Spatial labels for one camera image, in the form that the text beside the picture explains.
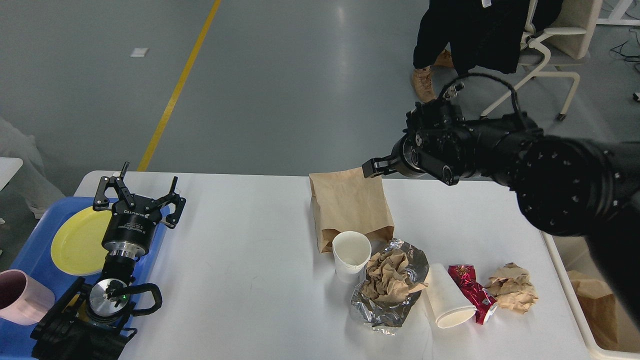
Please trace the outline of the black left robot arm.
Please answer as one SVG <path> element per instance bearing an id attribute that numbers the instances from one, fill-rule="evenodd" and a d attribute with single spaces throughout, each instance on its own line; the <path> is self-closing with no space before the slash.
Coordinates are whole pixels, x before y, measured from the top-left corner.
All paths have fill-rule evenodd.
<path id="1" fill-rule="evenodd" d="M 135 266 L 148 255 L 160 224 L 178 225 L 186 199 L 169 191 L 155 199 L 130 192 L 124 178 L 129 167 L 99 180 L 93 210 L 108 211 L 102 239 L 105 262 L 98 280 L 80 276 L 36 324 L 31 356 L 37 360 L 116 360 L 137 334 L 131 317 L 153 314 L 162 307 L 162 292 L 153 283 L 137 283 Z"/>

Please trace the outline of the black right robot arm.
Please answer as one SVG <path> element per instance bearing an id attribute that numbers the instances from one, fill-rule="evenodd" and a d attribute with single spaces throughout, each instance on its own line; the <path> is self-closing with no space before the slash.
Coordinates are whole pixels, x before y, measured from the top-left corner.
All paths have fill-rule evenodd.
<path id="1" fill-rule="evenodd" d="M 514 191 L 521 214 L 538 230 L 583 237 L 599 272 L 627 310 L 640 316 L 640 145 L 558 137 L 521 110 L 508 82 L 512 112 L 468 120 L 452 98 L 461 75 L 418 102 L 391 154 L 362 164 L 365 178 L 429 174 L 448 186 L 481 176 Z"/>

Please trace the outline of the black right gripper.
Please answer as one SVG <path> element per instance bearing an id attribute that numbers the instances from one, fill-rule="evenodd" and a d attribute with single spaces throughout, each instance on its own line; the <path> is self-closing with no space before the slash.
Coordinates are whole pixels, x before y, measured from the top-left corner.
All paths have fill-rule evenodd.
<path id="1" fill-rule="evenodd" d="M 420 178 L 426 172 L 414 164 L 412 155 L 416 151 L 409 142 L 409 135 L 404 134 L 393 146 L 391 156 L 374 157 L 362 164 L 362 174 L 366 179 L 399 173 L 407 178 Z"/>

